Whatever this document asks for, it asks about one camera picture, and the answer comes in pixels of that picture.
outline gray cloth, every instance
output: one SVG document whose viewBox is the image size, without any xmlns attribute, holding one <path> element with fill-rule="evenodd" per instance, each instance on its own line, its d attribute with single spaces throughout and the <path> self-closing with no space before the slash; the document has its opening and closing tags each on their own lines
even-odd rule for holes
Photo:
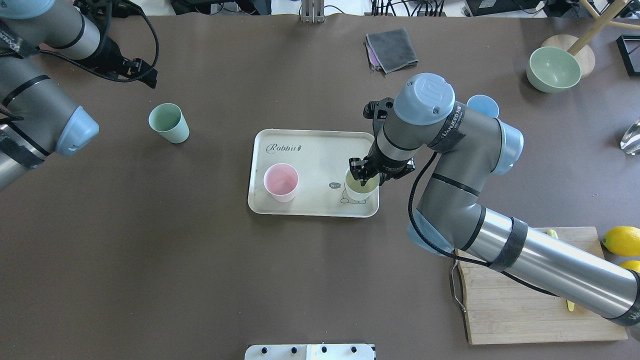
<svg viewBox="0 0 640 360">
<path fill-rule="evenodd" d="M 409 33 L 404 28 L 367 34 L 366 39 L 368 48 L 371 49 L 386 74 L 418 62 Z"/>
</svg>

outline wooden cutting board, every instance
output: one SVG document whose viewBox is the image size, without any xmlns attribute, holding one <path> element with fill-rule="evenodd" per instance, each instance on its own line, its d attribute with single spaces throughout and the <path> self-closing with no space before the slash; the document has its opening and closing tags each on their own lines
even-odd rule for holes
<svg viewBox="0 0 640 360">
<path fill-rule="evenodd" d="M 560 240 L 604 258 L 595 227 L 553 229 Z M 577 304 L 570 312 L 565 299 L 538 293 L 484 266 L 460 262 L 459 267 L 470 344 L 627 339 L 623 327 Z"/>
</svg>

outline yellow lemon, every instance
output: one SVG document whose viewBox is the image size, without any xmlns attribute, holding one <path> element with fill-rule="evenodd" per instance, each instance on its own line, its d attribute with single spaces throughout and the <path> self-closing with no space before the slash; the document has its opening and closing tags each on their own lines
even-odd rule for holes
<svg viewBox="0 0 640 360">
<path fill-rule="evenodd" d="M 633 270 L 635 272 L 640 272 L 640 261 L 638 260 L 627 260 L 620 264 L 620 267 L 625 269 Z"/>
<path fill-rule="evenodd" d="M 633 226 L 616 226 L 607 231 L 602 244 L 613 254 L 620 256 L 640 255 L 640 229 Z"/>
</svg>

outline cable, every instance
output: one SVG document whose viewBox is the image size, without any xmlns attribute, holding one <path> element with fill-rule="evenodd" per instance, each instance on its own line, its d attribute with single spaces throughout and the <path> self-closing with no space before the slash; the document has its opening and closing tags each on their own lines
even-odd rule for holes
<svg viewBox="0 0 640 360">
<path fill-rule="evenodd" d="M 416 10 L 418 12 L 418 16 L 420 15 L 420 8 L 422 8 L 423 2 L 421 1 L 415 8 L 413 8 L 413 11 L 411 13 L 411 15 L 409 15 L 410 17 L 413 16 L 413 14 L 415 14 Z"/>
<path fill-rule="evenodd" d="M 149 69 L 147 69 L 145 72 L 143 72 L 142 74 L 136 76 L 135 78 L 131 78 L 131 79 L 112 79 L 109 78 L 108 76 L 105 76 L 97 71 L 94 71 L 92 69 L 89 69 L 88 67 L 81 65 L 80 63 L 67 58 L 66 56 L 60 54 L 60 53 L 55 53 L 54 51 L 49 51 L 49 50 L 42 50 L 42 49 L 38 49 L 42 54 L 48 54 L 48 55 L 53 55 L 57 58 L 60 58 L 62 60 L 65 60 L 66 62 L 75 65 L 77 67 L 79 67 L 80 69 L 83 69 L 84 71 L 89 72 L 90 74 L 93 74 L 99 78 L 102 79 L 106 79 L 106 80 L 110 80 L 110 81 L 114 81 L 116 83 L 132 83 L 133 81 L 138 81 L 142 78 L 144 78 L 145 76 L 147 76 L 156 66 L 157 61 L 158 61 L 158 56 L 160 53 L 160 43 L 158 41 L 158 35 L 156 33 L 156 30 L 154 29 L 153 25 L 151 25 L 151 22 L 149 21 L 149 18 L 145 15 L 145 13 L 140 10 L 137 6 L 134 6 L 134 8 L 136 9 L 136 11 L 140 14 L 140 16 L 142 16 L 142 18 L 145 20 L 145 22 L 147 23 L 147 25 L 149 26 L 149 30 L 151 30 L 151 34 L 154 36 L 154 42 L 156 43 L 156 55 L 154 57 L 154 62 L 151 64 L 151 66 L 149 67 Z"/>
<path fill-rule="evenodd" d="M 424 241 L 424 243 L 429 245 L 429 247 L 431 247 L 433 250 L 436 250 L 438 253 L 440 253 L 440 254 L 442 254 L 444 256 L 447 256 L 448 258 L 455 259 L 455 260 L 458 260 L 458 261 L 466 261 L 468 263 L 489 267 L 491 264 L 489 264 L 489 263 L 487 263 L 485 261 L 465 258 L 463 256 L 450 254 L 450 253 L 446 252 L 445 250 L 442 250 L 441 248 L 436 246 L 434 243 L 429 241 L 426 238 L 426 236 L 424 236 L 422 231 L 420 231 L 420 229 L 418 228 L 418 224 L 416 223 L 416 221 L 415 221 L 415 219 L 413 217 L 413 198 L 415 197 L 415 190 L 418 187 L 418 183 L 420 182 L 420 179 L 424 175 L 425 171 L 431 166 L 431 164 L 433 163 L 433 161 L 435 160 L 437 155 L 438 154 L 434 151 L 433 154 L 431 155 L 429 161 L 427 161 L 426 165 L 424 165 L 424 167 L 422 168 L 422 170 L 420 171 L 418 176 L 416 176 L 415 180 L 413 181 L 413 186 L 411 187 L 411 192 L 409 193 L 409 205 L 408 205 L 409 221 L 411 222 L 411 225 L 413 226 L 413 229 L 415 230 L 415 232 L 418 234 L 418 236 L 420 236 L 420 239 L 422 239 L 422 241 Z M 528 288 L 530 288 L 532 290 L 536 290 L 536 291 L 538 291 L 540 293 L 543 293 L 543 294 L 546 294 L 546 295 L 557 296 L 557 295 L 553 294 L 550 291 L 547 291 L 547 290 L 541 289 L 541 288 L 539 288 L 539 287 L 537 287 L 535 285 L 529 284 L 528 282 L 526 282 L 524 280 L 521 280 L 521 279 L 515 277 L 514 275 L 512 275 L 510 273 L 507 273 L 505 271 L 501 272 L 500 274 L 505 275 L 506 277 L 510 278 L 511 280 L 516 281 L 518 284 L 524 285 L 524 286 L 526 286 L 526 287 L 528 287 Z"/>
<path fill-rule="evenodd" d="M 225 8 L 225 3 L 221 3 L 220 4 L 220 9 L 218 9 L 217 12 L 214 12 L 211 15 L 213 16 L 213 15 L 216 15 L 217 13 L 220 13 L 222 10 L 224 10 L 224 8 Z"/>
<path fill-rule="evenodd" d="M 338 10 L 338 11 L 339 11 L 339 12 L 341 12 L 341 13 L 346 13 L 346 12 L 343 12 L 342 10 L 338 9 L 338 8 L 337 8 L 336 6 L 334 6 L 334 5 L 325 5 L 325 6 L 324 6 L 324 8 L 325 8 L 325 9 L 326 9 L 326 8 L 334 8 L 334 9 Z"/>
<path fill-rule="evenodd" d="M 411 16 L 411 11 L 409 10 L 409 6 L 406 4 L 406 2 L 404 0 L 398 1 L 397 3 L 391 3 L 391 8 L 393 8 L 394 5 L 397 5 L 397 4 L 404 5 L 404 9 L 406 10 L 406 15 L 407 16 Z"/>
<path fill-rule="evenodd" d="M 518 5 L 518 7 L 520 8 L 521 11 L 528 13 L 530 15 L 536 15 L 537 13 L 541 12 L 542 10 L 544 10 L 545 6 L 547 5 L 547 2 L 545 1 L 545 4 L 539 9 L 536 10 L 535 12 L 528 12 L 527 10 L 525 10 L 522 5 L 516 3 L 516 0 L 511 0 L 511 2 L 513 2 L 514 4 Z"/>
<path fill-rule="evenodd" d="M 244 12 L 244 11 L 242 11 L 242 10 L 240 10 L 240 11 L 233 11 L 233 10 L 226 9 L 226 8 L 224 8 L 224 5 L 223 5 L 222 7 L 223 7 L 223 10 L 225 10 L 226 12 L 230 12 L 230 13 L 243 13 L 243 12 Z"/>
<path fill-rule="evenodd" d="M 397 16 L 396 10 L 394 9 L 394 5 L 391 3 L 391 0 L 387 1 L 387 13 L 388 13 L 388 10 L 389 10 L 389 6 L 391 6 L 391 12 L 394 14 L 394 16 Z"/>
<path fill-rule="evenodd" d="M 21 117 L 20 115 L 16 115 L 14 113 L 10 113 L 9 111 L 6 111 L 5 109 L 0 108 L 0 114 L 5 115 L 10 117 L 13 120 L 10 121 L 18 121 L 18 120 L 24 120 L 24 117 Z M 2 124 L 6 119 L 0 119 L 0 124 Z"/>
</svg>

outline blue joint cap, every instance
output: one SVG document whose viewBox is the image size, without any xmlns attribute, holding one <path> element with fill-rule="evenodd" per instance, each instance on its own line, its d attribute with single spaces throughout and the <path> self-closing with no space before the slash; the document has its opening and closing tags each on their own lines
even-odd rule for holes
<svg viewBox="0 0 640 360">
<path fill-rule="evenodd" d="M 492 174 L 502 175 L 511 170 L 513 164 L 518 161 L 524 148 L 524 136 L 520 130 L 505 124 L 498 119 L 500 124 L 500 132 L 502 133 L 502 147 L 500 148 L 500 157 Z"/>
<path fill-rule="evenodd" d="M 424 216 L 422 216 L 420 211 L 418 211 L 417 209 L 413 210 L 413 218 L 415 219 L 415 223 L 418 225 L 418 229 L 420 229 L 420 232 L 429 241 L 431 241 L 433 245 L 436 245 L 446 252 L 453 251 L 454 247 L 447 240 L 445 240 L 445 238 L 435 229 L 435 227 L 433 227 L 433 225 L 431 225 L 430 222 L 427 221 L 427 219 L 424 218 Z M 409 223 L 409 226 L 407 226 L 406 228 L 406 234 L 407 236 L 409 236 L 409 239 L 411 239 L 411 241 L 416 243 L 419 247 L 429 250 L 436 255 L 444 256 L 436 250 L 432 249 L 429 245 L 427 245 L 427 243 L 422 241 L 422 238 L 420 238 L 420 235 L 416 233 L 411 223 Z"/>
<path fill-rule="evenodd" d="M 69 157 L 88 144 L 98 135 L 99 131 L 98 123 L 93 121 L 91 116 L 82 109 L 82 106 L 78 106 L 60 134 L 56 144 L 56 152 Z"/>
<path fill-rule="evenodd" d="M 453 110 L 456 92 L 442 76 L 417 74 L 407 81 L 394 102 L 400 119 L 413 125 L 431 125 Z"/>
<path fill-rule="evenodd" d="M 31 19 L 49 11 L 56 0 L 2 0 L 0 17 L 7 19 Z"/>
</svg>

